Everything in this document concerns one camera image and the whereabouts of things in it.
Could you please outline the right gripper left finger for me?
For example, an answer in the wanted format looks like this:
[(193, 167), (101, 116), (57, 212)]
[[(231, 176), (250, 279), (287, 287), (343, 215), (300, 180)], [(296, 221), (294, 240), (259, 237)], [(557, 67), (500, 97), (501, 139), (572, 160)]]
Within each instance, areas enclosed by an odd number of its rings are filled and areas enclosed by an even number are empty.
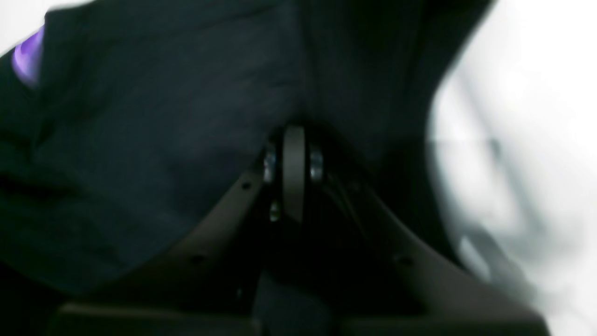
[(250, 310), (277, 159), (244, 172), (175, 246), (61, 306), (49, 336), (264, 336)]

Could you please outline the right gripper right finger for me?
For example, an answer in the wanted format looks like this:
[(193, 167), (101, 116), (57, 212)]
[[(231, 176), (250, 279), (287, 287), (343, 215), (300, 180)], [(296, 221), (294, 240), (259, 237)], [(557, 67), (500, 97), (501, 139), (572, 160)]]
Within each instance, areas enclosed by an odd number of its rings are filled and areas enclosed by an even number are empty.
[(310, 185), (327, 187), (369, 253), (411, 298), (413, 315), (342, 318), (341, 336), (547, 336), (538, 313), (490, 288), (432, 249), (382, 202), (335, 144), (307, 145)]

